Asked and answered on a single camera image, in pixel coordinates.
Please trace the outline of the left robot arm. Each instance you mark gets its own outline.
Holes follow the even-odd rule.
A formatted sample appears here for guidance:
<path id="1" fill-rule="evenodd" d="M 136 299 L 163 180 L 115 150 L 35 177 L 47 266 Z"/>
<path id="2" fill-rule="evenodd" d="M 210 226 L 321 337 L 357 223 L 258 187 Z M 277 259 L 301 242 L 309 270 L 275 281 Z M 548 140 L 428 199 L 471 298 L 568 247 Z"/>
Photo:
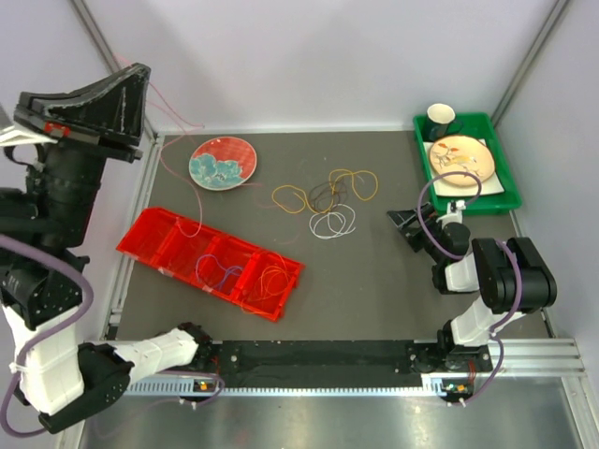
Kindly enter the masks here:
<path id="1" fill-rule="evenodd" d="M 1 132 L 12 158 L 31 145 L 24 190 L 1 192 L 1 310 L 15 355 L 7 397 L 33 407 L 43 432 L 59 433 L 115 403 L 141 379 L 175 367 L 206 369 L 209 336 L 184 323 L 137 342 L 80 340 L 76 324 L 94 293 L 77 256 L 105 165 L 141 157 L 151 70 L 135 63 L 78 90 L 21 94 Z"/>

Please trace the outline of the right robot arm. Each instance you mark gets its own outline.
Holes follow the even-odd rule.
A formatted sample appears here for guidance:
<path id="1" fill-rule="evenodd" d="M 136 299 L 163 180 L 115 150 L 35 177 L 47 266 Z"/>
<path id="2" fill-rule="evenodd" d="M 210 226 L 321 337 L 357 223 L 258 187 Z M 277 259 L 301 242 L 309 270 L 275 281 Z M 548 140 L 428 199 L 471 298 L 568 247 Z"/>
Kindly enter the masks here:
<path id="1" fill-rule="evenodd" d="M 477 295 L 464 313 L 438 330 L 435 343 L 409 346 L 416 372 L 488 370 L 491 337 L 557 298 L 556 280 L 528 238 L 504 245 L 474 239 L 460 212 L 439 216 L 431 204 L 390 210 L 387 217 L 414 252 L 431 257 L 431 279 L 439 293 Z"/>

